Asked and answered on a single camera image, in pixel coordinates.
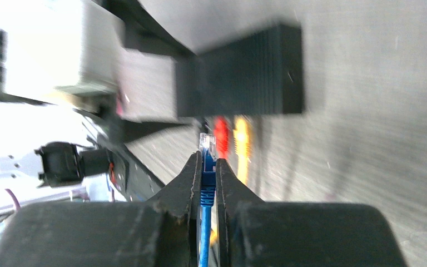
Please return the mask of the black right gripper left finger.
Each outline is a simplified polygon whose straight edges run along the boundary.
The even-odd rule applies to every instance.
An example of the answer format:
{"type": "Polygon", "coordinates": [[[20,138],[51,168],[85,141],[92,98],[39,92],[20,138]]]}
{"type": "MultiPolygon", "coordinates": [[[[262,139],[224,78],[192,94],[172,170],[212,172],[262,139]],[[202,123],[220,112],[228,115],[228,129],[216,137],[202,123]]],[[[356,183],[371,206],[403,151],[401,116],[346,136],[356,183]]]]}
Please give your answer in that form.
{"type": "Polygon", "coordinates": [[[197,266],[202,156],[145,202],[40,202],[0,237],[0,266],[197,266]]]}

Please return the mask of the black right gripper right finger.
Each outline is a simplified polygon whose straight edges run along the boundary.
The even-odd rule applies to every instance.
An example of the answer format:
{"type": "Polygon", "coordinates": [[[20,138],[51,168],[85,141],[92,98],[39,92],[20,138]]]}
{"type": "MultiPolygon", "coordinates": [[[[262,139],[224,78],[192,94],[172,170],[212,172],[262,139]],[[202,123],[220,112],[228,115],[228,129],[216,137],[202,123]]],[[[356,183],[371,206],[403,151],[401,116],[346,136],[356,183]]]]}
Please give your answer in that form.
{"type": "Polygon", "coordinates": [[[216,163],[221,266],[405,266],[384,215],[365,204],[267,202],[216,163]]]}

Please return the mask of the black network switch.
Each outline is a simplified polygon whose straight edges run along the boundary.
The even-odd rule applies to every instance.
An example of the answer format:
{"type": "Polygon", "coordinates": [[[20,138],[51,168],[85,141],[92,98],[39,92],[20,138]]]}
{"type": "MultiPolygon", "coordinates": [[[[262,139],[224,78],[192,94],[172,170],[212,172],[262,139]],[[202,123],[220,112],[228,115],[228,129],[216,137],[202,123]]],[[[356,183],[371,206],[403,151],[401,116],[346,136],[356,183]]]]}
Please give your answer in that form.
{"type": "Polygon", "coordinates": [[[178,117],[300,114],[302,29],[275,23],[175,64],[178,117]]]}

